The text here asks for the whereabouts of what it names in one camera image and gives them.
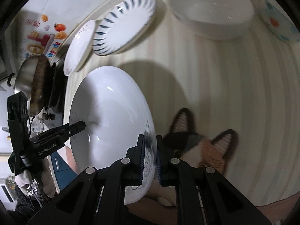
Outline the large white floral bowl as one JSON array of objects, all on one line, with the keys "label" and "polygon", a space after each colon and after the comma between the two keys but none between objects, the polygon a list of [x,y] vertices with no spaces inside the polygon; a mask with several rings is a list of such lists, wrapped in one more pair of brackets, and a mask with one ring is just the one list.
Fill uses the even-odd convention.
[{"label": "large white floral bowl", "polygon": [[91,71],[73,98],[69,122],[84,121],[85,130],[70,139],[78,170],[109,167],[125,157],[145,135],[143,179],[140,186],[127,186],[124,203],[143,198],[156,170],[156,133],[147,101],[136,82],[125,71],[103,66]]}]

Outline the calico cat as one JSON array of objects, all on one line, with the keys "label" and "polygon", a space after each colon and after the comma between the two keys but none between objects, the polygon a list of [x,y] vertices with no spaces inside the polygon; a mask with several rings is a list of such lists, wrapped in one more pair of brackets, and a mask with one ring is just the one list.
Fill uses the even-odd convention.
[{"label": "calico cat", "polygon": [[191,110],[182,108],[174,117],[163,144],[175,158],[195,168],[213,167],[224,174],[227,163],[236,148],[238,134],[225,130],[213,139],[196,132],[195,119]]}]

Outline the black induction cooker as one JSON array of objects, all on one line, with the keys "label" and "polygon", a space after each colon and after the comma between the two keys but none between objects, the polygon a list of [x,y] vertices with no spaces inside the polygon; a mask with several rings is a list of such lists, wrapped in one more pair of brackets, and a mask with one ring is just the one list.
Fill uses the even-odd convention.
[{"label": "black induction cooker", "polygon": [[44,103],[45,111],[50,108],[54,109],[59,106],[59,101],[65,95],[67,86],[67,76],[64,75],[63,65],[58,62],[51,66],[50,80],[46,88],[46,102]]}]

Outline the stainless steel pot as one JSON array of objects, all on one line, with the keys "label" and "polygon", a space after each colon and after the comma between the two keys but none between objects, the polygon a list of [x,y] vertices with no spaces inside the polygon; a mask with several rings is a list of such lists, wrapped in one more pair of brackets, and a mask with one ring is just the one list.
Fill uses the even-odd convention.
[{"label": "stainless steel pot", "polygon": [[21,65],[14,83],[14,94],[8,102],[18,102],[26,117],[38,115],[49,99],[51,67],[43,54],[27,58]]}]

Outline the small white floral plate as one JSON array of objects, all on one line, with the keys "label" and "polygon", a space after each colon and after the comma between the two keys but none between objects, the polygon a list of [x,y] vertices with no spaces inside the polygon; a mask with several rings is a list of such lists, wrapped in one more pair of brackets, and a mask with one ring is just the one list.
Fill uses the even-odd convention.
[{"label": "small white floral plate", "polygon": [[91,49],[92,38],[96,29],[96,22],[86,22],[72,40],[64,59],[64,75],[70,76],[80,70]]}]

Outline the blue striped white plate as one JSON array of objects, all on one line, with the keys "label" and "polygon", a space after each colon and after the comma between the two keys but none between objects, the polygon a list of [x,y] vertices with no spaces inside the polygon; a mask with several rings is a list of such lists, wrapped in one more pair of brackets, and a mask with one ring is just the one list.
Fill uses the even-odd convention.
[{"label": "blue striped white plate", "polygon": [[92,40],[94,54],[117,53],[138,39],[151,25],[157,0],[124,0],[101,20]]}]

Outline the plain white bowl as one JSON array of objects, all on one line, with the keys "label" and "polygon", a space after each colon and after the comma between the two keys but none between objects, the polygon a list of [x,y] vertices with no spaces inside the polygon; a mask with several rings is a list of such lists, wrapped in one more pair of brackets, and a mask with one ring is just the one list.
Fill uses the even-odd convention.
[{"label": "plain white bowl", "polygon": [[219,41],[242,36],[255,14],[250,0],[169,0],[169,6],[196,34]]}]

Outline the white plate with colourful spots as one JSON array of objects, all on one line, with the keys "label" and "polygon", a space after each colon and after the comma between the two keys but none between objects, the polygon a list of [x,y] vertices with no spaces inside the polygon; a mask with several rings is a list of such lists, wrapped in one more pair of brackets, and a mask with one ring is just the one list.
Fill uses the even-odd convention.
[{"label": "white plate with colourful spots", "polygon": [[268,0],[259,0],[259,14],[270,31],[287,43],[299,43],[299,30]]}]

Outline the fruit pattern wall sticker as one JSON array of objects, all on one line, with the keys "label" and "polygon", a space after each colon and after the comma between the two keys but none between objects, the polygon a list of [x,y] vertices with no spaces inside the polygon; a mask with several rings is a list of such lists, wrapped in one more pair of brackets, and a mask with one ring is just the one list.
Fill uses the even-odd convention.
[{"label": "fruit pattern wall sticker", "polygon": [[45,55],[52,60],[68,37],[67,26],[52,16],[24,11],[19,15],[19,56]]}]

